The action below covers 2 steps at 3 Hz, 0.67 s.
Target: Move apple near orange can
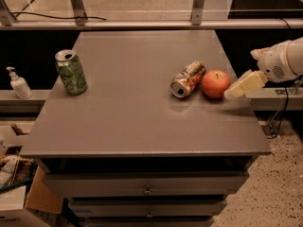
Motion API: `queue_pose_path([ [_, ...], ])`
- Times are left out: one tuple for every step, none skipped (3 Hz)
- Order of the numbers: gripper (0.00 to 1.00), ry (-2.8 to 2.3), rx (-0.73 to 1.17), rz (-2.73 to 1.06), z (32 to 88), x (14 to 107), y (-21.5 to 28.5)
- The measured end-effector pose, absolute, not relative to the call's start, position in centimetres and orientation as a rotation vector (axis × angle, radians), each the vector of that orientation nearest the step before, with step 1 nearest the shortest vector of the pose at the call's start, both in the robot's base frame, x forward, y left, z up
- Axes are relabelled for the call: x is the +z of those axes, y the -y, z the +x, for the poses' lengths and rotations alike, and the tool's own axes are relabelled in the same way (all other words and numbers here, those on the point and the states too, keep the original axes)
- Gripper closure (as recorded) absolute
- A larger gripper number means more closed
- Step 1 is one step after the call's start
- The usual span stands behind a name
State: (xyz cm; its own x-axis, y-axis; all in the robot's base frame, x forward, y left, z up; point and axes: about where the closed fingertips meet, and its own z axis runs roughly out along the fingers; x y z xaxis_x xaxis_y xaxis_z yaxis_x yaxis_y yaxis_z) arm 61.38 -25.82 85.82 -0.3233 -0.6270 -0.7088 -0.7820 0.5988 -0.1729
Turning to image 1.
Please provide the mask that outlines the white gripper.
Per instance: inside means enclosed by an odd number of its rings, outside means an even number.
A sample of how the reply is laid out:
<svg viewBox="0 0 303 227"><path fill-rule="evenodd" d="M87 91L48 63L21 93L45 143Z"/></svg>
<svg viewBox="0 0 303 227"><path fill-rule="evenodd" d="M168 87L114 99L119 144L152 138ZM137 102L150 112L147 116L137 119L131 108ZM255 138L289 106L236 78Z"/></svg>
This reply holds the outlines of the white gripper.
<svg viewBox="0 0 303 227"><path fill-rule="evenodd" d="M224 92L225 98L234 99L261 89L268 79L280 83L299 77L299 41L253 49L250 54L261 71L246 71Z"/></svg>

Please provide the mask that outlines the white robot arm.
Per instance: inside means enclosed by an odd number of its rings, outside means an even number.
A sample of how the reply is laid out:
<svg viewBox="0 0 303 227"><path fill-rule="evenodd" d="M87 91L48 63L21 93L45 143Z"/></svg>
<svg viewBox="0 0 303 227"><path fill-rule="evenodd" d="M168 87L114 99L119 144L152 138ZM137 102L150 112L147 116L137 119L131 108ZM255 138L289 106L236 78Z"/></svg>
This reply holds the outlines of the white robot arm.
<svg viewBox="0 0 303 227"><path fill-rule="evenodd" d="M250 52L257 61L257 71L249 69L224 92L224 97L234 99L254 92L268 81L280 83L303 75L303 38L288 40L271 47Z"/></svg>

